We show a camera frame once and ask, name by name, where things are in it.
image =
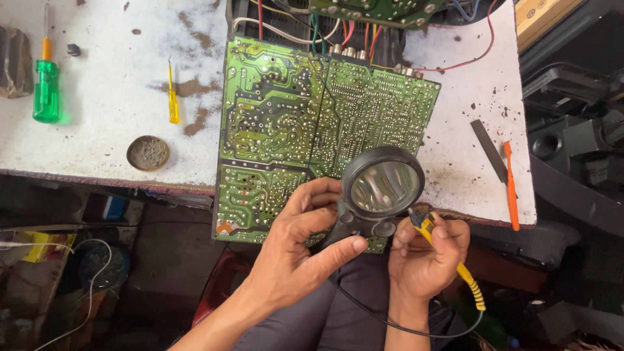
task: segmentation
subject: magnifying glass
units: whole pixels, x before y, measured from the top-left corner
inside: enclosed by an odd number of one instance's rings
[[[343,172],[344,197],[338,201],[338,220],[313,251],[350,235],[393,235],[395,216],[418,200],[424,179],[418,160],[400,147],[380,146],[362,152]]]

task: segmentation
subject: green circuit board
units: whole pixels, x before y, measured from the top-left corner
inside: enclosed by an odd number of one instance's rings
[[[340,179],[367,148],[416,154],[441,88],[351,57],[248,37],[231,37],[225,60],[212,233],[219,240],[262,243],[300,184]],[[370,238],[367,252],[385,245]]]
[[[444,0],[310,0],[310,13],[417,31]]]

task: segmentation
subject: red wire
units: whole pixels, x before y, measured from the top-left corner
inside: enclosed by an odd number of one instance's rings
[[[375,52],[375,43],[377,42],[377,38],[379,38],[379,34],[381,34],[381,30],[383,29],[383,27],[379,27],[379,29],[377,30],[377,33],[375,34],[375,37],[373,38],[373,42],[371,43],[371,52],[368,54],[368,57],[372,57],[373,53]]]
[[[349,21],[349,35],[344,39],[343,46],[349,41],[349,39],[351,39],[354,29],[355,29],[355,21]]]
[[[258,25],[260,26],[258,37],[262,40],[262,0],[258,0]]]
[[[368,52],[368,26],[369,23],[366,23],[366,35],[364,36],[364,51]]]
[[[492,8],[494,7],[494,4],[496,3],[496,1],[497,0],[492,1],[492,4],[490,5],[490,8],[487,10],[487,23],[490,26],[490,32],[492,33],[492,41],[490,42],[490,46],[487,48],[487,50],[485,50],[483,55],[477,57],[476,59],[473,59],[473,60],[470,60],[470,61],[466,61],[466,62],[462,62],[460,64],[456,64],[455,66],[451,66],[451,67],[447,67],[447,68],[426,69],[426,68],[416,68],[416,67],[414,67],[414,69],[417,70],[417,71],[442,72],[442,71],[447,71],[449,69],[465,66],[465,65],[471,64],[473,62],[477,62],[478,60],[480,60],[483,57],[485,57],[485,55],[487,55],[490,52],[490,50],[492,50],[492,46],[494,46],[494,27],[492,26],[492,21],[490,21],[490,13],[492,12]]]

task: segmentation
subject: orange handle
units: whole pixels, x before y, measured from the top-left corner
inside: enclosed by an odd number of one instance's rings
[[[507,202],[509,203],[509,217],[514,230],[520,230],[520,220],[518,219],[518,202],[515,199],[514,174],[511,171],[511,145],[509,141],[503,144],[505,156],[507,156]]]

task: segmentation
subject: screwdriver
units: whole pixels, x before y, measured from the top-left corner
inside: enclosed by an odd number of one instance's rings
[[[50,4],[46,4],[44,13],[43,55],[37,60],[35,70],[39,75],[39,82],[35,84],[35,100],[32,104],[32,118],[41,123],[55,123],[59,120],[59,92],[57,76],[59,75],[56,63],[52,62],[52,39],[49,37],[48,19]]]
[[[407,213],[409,214],[409,219],[412,221],[412,225],[416,231],[425,237],[425,239],[427,239],[427,241],[433,246],[433,243],[431,242],[431,232],[433,231],[434,224],[431,214],[420,214],[412,209],[407,209]],[[459,262],[457,265],[457,274],[459,274],[459,276],[462,277],[466,283],[468,283],[468,286],[472,290],[477,310],[485,311],[485,302],[483,301],[481,289],[479,289],[479,286],[477,285],[477,282],[474,281],[472,274],[470,274],[462,262]]]
[[[178,120],[178,102],[175,100],[175,90],[173,89],[173,82],[171,80],[171,56],[167,59],[169,62],[169,122],[177,123]]]

